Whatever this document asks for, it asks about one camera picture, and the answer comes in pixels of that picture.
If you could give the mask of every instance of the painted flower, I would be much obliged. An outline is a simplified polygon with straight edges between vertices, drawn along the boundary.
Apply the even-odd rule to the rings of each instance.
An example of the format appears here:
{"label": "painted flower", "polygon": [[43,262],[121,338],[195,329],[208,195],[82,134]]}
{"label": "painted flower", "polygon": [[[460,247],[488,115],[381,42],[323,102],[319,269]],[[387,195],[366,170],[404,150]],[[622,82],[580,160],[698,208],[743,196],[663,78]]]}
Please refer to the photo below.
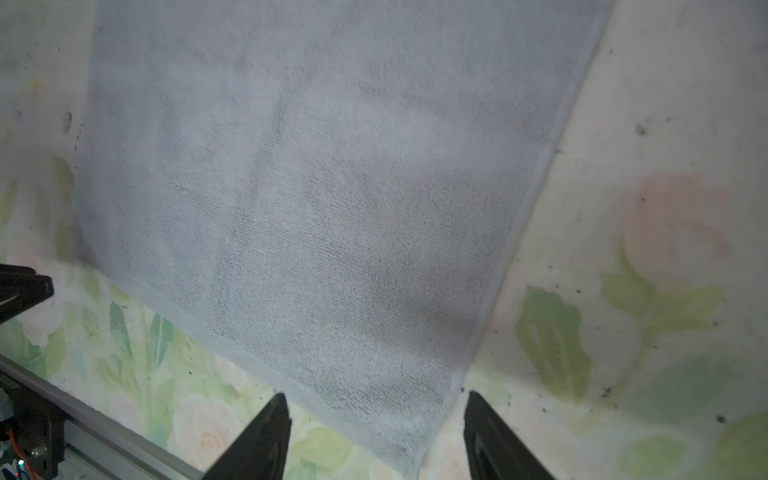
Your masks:
{"label": "painted flower", "polygon": [[624,248],[638,273],[657,286],[710,280],[728,257],[728,194],[696,174],[656,174],[633,196]]}
{"label": "painted flower", "polygon": [[237,392],[242,392],[248,385],[248,375],[237,365],[220,356],[214,356],[214,365],[224,382],[232,385]]}
{"label": "painted flower", "polygon": [[168,451],[204,472],[234,442],[243,427],[226,403],[191,395],[176,408]]}
{"label": "painted flower", "polygon": [[108,414],[110,418],[119,422],[127,429],[131,429],[138,434],[144,431],[139,408],[131,397],[122,392],[113,394],[109,399]]}
{"label": "painted flower", "polygon": [[[8,241],[6,262],[11,265],[29,266],[40,275],[47,275],[53,280],[54,288],[62,285],[65,265],[56,260],[36,255],[30,247],[30,241],[21,237],[11,237]],[[24,327],[24,334],[32,345],[44,346],[48,335],[53,333],[64,321],[64,302],[53,296],[20,314],[17,319]]]}

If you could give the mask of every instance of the orange wire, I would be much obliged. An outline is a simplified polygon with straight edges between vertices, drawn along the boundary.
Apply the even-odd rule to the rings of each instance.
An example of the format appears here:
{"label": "orange wire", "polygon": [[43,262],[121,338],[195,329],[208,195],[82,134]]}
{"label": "orange wire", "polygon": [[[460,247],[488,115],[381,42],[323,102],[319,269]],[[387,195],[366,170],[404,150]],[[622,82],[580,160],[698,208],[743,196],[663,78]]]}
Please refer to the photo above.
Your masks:
{"label": "orange wire", "polygon": [[32,465],[27,462],[27,459],[24,458],[24,454],[22,453],[21,449],[18,447],[18,445],[16,445],[16,438],[13,436],[12,429],[8,430],[8,436],[11,437],[11,445],[13,445],[13,451],[16,452],[16,455],[18,455],[21,460],[24,460],[24,465],[27,465],[27,470],[32,473],[31,480],[35,480],[35,477],[40,477],[40,475],[38,475],[38,473],[32,468]]}

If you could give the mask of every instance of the floral tablecloth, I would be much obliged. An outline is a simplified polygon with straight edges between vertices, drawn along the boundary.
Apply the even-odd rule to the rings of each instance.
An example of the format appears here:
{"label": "floral tablecloth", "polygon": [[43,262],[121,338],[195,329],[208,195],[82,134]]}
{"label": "floral tablecloth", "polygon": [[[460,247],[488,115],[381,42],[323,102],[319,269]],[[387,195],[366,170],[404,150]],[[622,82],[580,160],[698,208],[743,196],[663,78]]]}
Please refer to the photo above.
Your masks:
{"label": "floral tablecloth", "polygon": [[[0,257],[56,286],[0,354],[205,470],[273,390],[72,258],[94,8],[0,3]],[[468,478],[470,389],[558,478],[768,478],[765,25],[618,0],[422,479]],[[290,411],[287,480],[399,478]]]}

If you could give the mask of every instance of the gray towel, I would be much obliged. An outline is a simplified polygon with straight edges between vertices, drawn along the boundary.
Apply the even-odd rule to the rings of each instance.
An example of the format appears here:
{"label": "gray towel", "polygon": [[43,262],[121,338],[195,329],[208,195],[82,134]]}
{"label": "gray towel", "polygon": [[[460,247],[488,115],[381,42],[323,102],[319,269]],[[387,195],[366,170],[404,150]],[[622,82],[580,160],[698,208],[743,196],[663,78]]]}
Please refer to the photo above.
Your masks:
{"label": "gray towel", "polygon": [[81,255],[407,475],[607,0],[101,0]]}

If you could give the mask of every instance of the white rose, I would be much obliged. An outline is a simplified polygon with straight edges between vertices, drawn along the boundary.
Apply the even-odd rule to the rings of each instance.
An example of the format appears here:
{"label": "white rose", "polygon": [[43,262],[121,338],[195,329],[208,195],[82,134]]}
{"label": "white rose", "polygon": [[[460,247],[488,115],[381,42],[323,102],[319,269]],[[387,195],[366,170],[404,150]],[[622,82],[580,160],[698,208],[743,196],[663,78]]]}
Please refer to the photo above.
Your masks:
{"label": "white rose", "polygon": [[[12,237],[8,242],[6,262],[11,265],[29,266],[39,274],[51,277],[54,289],[64,285],[63,263],[35,255],[29,246],[30,241],[21,237]],[[32,345],[45,346],[48,335],[56,331],[64,321],[64,302],[56,296],[33,306],[16,318],[22,323],[24,334]]]}
{"label": "white rose", "polygon": [[109,416],[123,427],[141,434],[142,421],[139,408],[131,397],[124,393],[115,393],[109,400]]}
{"label": "white rose", "polygon": [[179,403],[174,413],[168,451],[205,472],[235,441],[243,427],[226,403],[190,395]]}
{"label": "white rose", "polygon": [[214,365],[224,382],[232,385],[237,392],[242,392],[248,385],[248,375],[237,365],[220,356],[214,356]]}

